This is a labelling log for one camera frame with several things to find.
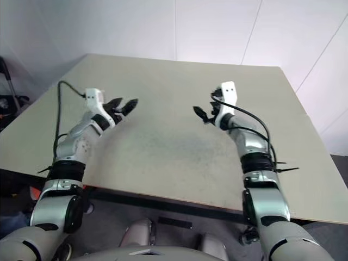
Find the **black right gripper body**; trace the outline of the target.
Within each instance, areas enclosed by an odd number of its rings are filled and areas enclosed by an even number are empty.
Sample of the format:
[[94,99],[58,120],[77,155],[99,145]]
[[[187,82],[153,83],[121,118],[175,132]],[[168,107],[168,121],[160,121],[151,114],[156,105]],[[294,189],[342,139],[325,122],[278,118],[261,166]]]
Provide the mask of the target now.
[[209,119],[213,125],[221,125],[222,122],[222,103],[221,100],[215,97],[214,95],[210,96],[212,98],[212,116]]

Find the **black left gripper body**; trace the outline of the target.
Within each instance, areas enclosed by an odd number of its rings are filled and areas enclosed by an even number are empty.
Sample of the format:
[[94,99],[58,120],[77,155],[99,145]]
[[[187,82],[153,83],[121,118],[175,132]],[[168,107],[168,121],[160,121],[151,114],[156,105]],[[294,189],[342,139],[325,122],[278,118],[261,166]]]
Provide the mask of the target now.
[[108,115],[112,118],[113,122],[117,125],[122,121],[123,109],[109,108],[105,110]]

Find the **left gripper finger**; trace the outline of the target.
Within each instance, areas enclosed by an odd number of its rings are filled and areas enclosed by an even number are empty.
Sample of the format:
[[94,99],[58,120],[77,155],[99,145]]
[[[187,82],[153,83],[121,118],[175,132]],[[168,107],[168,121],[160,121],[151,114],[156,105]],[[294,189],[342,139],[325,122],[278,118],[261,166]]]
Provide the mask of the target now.
[[118,112],[118,106],[120,105],[122,98],[114,98],[107,103],[108,112]]
[[131,111],[135,109],[138,104],[138,99],[132,99],[128,101],[121,109],[121,114],[127,116]]

